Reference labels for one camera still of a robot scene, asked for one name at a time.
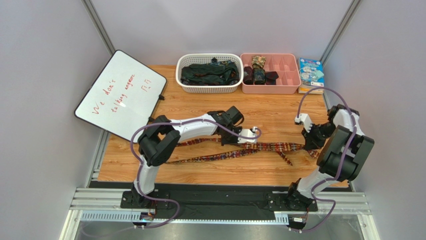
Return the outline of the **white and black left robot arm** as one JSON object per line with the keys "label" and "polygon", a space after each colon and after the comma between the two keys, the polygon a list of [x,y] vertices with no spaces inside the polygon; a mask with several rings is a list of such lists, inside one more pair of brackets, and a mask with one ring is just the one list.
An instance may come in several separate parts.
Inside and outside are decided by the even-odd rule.
{"label": "white and black left robot arm", "polygon": [[134,156],[139,160],[136,179],[129,191],[124,191],[120,206],[123,209],[143,209],[163,201],[150,196],[155,189],[160,166],[166,163],[173,151],[185,140],[218,135],[222,145],[256,142],[256,129],[244,129],[239,123],[243,114],[235,107],[223,111],[209,111],[199,117],[183,120],[158,116],[151,124],[141,127],[134,134],[139,145]]}

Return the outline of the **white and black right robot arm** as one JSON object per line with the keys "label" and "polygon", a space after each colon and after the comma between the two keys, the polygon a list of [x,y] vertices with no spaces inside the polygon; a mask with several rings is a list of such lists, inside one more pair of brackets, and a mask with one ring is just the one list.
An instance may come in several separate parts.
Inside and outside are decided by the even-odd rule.
{"label": "white and black right robot arm", "polygon": [[314,194],[332,184],[354,180],[374,147],[375,141],[359,126],[357,110],[338,104],[327,116],[328,121],[323,124],[314,124],[306,113],[299,113],[294,119],[296,125],[303,126],[304,149],[321,152],[316,169],[291,183],[283,200],[290,210],[307,210],[315,201]]}

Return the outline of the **multicoloured checked patterned tie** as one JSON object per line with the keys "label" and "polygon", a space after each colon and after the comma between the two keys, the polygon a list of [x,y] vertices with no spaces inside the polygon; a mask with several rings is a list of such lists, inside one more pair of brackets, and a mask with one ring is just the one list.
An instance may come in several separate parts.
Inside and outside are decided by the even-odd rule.
{"label": "multicoloured checked patterned tie", "polygon": [[[218,142],[220,143],[220,138],[196,138],[193,140],[188,140],[178,143],[177,147],[186,147],[191,145],[197,145],[203,142]],[[185,164],[185,163],[204,163],[204,162],[214,162],[228,159],[235,159],[240,157],[245,157],[249,155],[254,155],[258,152],[274,152],[278,154],[288,165],[293,166],[293,163],[287,158],[286,153],[306,151],[311,158],[316,159],[320,155],[318,149],[306,150],[305,145],[294,143],[294,142],[275,142],[275,143],[238,143],[237,147],[241,148],[238,150],[223,152],[219,154],[198,156],[193,158],[181,159],[172,162],[166,162],[166,164]]]}

